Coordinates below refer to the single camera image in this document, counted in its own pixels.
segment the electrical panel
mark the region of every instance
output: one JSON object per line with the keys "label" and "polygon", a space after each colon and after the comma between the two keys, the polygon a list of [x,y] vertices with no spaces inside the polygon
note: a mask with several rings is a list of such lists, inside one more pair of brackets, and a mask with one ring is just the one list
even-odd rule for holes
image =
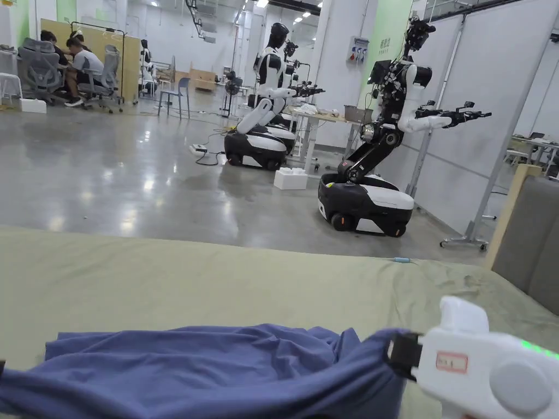
{"label": "electrical panel", "polygon": [[355,65],[365,64],[369,51],[369,40],[352,36],[349,44],[348,61]]}

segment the green led light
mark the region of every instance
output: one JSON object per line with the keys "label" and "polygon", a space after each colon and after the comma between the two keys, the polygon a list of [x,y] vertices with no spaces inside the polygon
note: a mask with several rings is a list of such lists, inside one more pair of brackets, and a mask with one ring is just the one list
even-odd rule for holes
{"label": "green led light", "polygon": [[552,358],[555,358],[557,360],[559,360],[559,354],[556,354],[555,352],[552,352],[548,349],[544,349],[541,346],[538,345],[534,345],[528,341],[523,340],[522,341],[522,347],[525,349],[529,349],[532,350],[534,352],[537,352],[539,354],[545,354],[545,356],[550,356]]}

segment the concrete floor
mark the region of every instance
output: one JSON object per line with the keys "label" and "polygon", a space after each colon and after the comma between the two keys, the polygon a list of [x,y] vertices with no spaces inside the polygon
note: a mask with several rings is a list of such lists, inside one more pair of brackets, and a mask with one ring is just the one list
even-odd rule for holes
{"label": "concrete floor", "polygon": [[[191,96],[198,110],[216,110],[222,99],[219,93]],[[123,115],[63,107],[49,107],[47,115],[0,112],[0,224],[307,253],[483,261],[475,247],[441,249],[441,239],[456,234],[421,213],[401,239],[336,232],[318,213],[317,180],[306,191],[284,192],[273,187],[270,172],[195,164],[188,146],[235,121],[200,113],[180,121],[176,112],[158,118],[155,111],[154,102],[142,101]],[[223,137],[213,136],[208,148],[223,150]],[[333,164],[341,158],[318,156]]]}

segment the office chair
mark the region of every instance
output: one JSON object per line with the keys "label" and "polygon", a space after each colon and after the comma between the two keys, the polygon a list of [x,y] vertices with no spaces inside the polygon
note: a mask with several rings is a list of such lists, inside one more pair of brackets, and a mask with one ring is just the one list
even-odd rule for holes
{"label": "office chair", "polygon": [[[88,61],[82,71],[89,75],[89,83],[81,83],[78,85],[78,90],[85,93],[85,101],[83,107],[85,109],[91,108],[94,103],[97,103],[101,108],[108,108],[109,113],[113,113],[111,107],[103,99],[108,98],[111,101],[118,101],[119,111],[122,112],[120,97],[115,93],[119,89],[119,81],[116,78],[119,69],[120,53],[114,45],[107,45],[105,47],[105,63],[103,65],[103,72],[99,73],[87,68]],[[95,85],[93,76],[98,76],[101,79],[103,86]]]}
{"label": "office chair", "polygon": [[29,93],[49,104],[59,99],[53,93],[64,85],[65,69],[59,71],[59,55],[54,45],[25,38],[17,51],[23,62],[23,79],[31,87]]}

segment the styrofoam block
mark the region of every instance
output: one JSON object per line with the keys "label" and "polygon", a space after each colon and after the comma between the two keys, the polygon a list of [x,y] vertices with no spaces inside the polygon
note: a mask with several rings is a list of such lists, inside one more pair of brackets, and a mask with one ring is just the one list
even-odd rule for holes
{"label": "styrofoam block", "polygon": [[276,172],[274,186],[283,191],[306,189],[308,178],[303,169],[281,168]]}
{"label": "styrofoam block", "polygon": [[22,112],[46,113],[46,102],[38,99],[20,99]]}

